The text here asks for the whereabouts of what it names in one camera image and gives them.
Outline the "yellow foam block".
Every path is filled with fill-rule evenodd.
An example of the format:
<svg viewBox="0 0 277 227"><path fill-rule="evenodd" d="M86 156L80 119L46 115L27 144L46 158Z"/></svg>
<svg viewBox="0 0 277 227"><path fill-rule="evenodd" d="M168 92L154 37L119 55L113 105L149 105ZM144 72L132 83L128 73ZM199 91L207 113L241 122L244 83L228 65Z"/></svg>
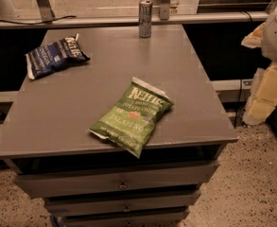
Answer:
<svg viewBox="0 0 277 227"><path fill-rule="evenodd" d="M259 125L266 121L277 107L277 61L267 69L258 68L251 84L251 95L245 106L243 121Z"/></svg>

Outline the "grey metal railing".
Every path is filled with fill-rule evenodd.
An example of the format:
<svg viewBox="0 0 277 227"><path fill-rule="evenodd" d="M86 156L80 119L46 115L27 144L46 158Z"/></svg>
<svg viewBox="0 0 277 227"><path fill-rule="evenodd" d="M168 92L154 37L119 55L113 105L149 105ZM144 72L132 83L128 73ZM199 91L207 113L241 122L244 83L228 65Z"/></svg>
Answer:
<svg viewBox="0 0 277 227"><path fill-rule="evenodd" d="M266 21L268 14L264 11L214 12L198 14L172 15L168 20L161 20L158 15L152 17L153 25L177 24L214 24L232 22L262 22ZM137 26L138 17L101 17L78 18L68 16L55 21L42 23L37 20L6 21L0 20L0 29L32 29L32 28L74 28L74 27L110 27L110 26Z"/></svg>

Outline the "middle grey drawer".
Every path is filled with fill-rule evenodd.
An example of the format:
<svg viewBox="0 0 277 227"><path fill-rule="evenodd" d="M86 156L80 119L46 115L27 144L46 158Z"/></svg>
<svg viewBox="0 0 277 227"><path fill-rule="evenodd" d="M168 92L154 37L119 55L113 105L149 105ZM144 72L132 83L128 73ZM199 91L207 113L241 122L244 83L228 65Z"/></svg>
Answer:
<svg viewBox="0 0 277 227"><path fill-rule="evenodd" d="M185 207L193 205L200 191L189 188L167 188L161 191L127 192L88 195L81 198L47 199L45 208L55 216L69 217L107 213L128 213L136 210Z"/></svg>

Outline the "silver drink can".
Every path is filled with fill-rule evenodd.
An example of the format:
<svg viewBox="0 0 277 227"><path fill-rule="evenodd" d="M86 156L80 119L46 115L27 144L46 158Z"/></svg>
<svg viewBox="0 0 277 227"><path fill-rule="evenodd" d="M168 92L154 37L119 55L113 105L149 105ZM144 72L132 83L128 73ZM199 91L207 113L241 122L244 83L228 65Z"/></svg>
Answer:
<svg viewBox="0 0 277 227"><path fill-rule="evenodd" d="M152 6L151 0L139 1L139 36L142 38L151 36Z"/></svg>

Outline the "green jalapeno chip bag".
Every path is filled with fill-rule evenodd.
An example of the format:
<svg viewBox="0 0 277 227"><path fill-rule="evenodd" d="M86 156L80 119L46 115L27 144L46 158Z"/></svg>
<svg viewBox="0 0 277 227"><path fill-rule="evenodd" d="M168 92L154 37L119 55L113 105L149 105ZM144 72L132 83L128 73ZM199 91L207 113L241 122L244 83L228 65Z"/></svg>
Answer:
<svg viewBox="0 0 277 227"><path fill-rule="evenodd" d="M138 78L89 131L140 158L162 115L174 105L166 93Z"/></svg>

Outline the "grey drawer cabinet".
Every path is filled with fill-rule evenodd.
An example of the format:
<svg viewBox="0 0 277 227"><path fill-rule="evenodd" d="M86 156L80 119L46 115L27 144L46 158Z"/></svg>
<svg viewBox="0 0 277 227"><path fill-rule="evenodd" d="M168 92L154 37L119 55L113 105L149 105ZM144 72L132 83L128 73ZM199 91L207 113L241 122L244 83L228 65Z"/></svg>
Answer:
<svg viewBox="0 0 277 227"><path fill-rule="evenodd" d="M25 80L0 160L63 227L182 220L235 140L181 26L86 28L89 60Z"/></svg>

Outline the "grey drawer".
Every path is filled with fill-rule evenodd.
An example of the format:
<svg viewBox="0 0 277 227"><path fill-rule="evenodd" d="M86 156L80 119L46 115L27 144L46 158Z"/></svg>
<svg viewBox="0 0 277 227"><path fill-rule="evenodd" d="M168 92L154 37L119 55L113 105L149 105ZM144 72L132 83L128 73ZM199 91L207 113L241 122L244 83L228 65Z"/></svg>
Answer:
<svg viewBox="0 0 277 227"><path fill-rule="evenodd" d="M107 213L128 213L136 210L185 207L193 205L200 191L189 188L167 188L161 191L127 192L88 195L81 198L47 199L45 208L55 216L69 217Z"/></svg>
<svg viewBox="0 0 277 227"><path fill-rule="evenodd" d="M110 213L88 216L65 217L66 227L132 227L135 224L183 220L188 215L186 207L139 210L128 213Z"/></svg>
<svg viewBox="0 0 277 227"><path fill-rule="evenodd" d="M124 166L22 175L15 183L31 198L75 196L207 183L218 167L217 160Z"/></svg>

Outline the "top grey drawer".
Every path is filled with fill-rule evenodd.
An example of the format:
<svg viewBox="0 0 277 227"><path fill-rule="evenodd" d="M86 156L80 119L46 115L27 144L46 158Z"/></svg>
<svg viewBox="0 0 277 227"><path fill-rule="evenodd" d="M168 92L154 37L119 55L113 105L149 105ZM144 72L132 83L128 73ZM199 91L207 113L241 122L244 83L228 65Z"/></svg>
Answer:
<svg viewBox="0 0 277 227"><path fill-rule="evenodd" d="M31 198L75 196L207 183L218 167L217 160L124 166L22 175L15 183Z"/></svg>

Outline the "bottom grey drawer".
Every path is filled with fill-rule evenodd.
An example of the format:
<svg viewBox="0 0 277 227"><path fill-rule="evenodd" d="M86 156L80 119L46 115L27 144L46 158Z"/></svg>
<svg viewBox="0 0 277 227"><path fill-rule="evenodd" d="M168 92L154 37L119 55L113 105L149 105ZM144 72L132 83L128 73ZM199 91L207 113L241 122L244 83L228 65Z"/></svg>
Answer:
<svg viewBox="0 0 277 227"><path fill-rule="evenodd" d="M66 227L132 227L135 224L183 220L188 215L186 207L139 210L128 213L110 213L88 216L65 217Z"/></svg>

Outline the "blue chip bag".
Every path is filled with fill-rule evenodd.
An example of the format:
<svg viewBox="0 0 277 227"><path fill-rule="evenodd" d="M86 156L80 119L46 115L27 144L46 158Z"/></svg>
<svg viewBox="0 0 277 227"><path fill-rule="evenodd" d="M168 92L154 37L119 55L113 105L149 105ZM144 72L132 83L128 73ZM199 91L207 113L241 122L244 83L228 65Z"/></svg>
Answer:
<svg viewBox="0 0 277 227"><path fill-rule="evenodd" d="M78 37L78 34L66 37L26 53L28 77L31 80L40 79L74 64L88 61L90 57L81 50Z"/></svg>

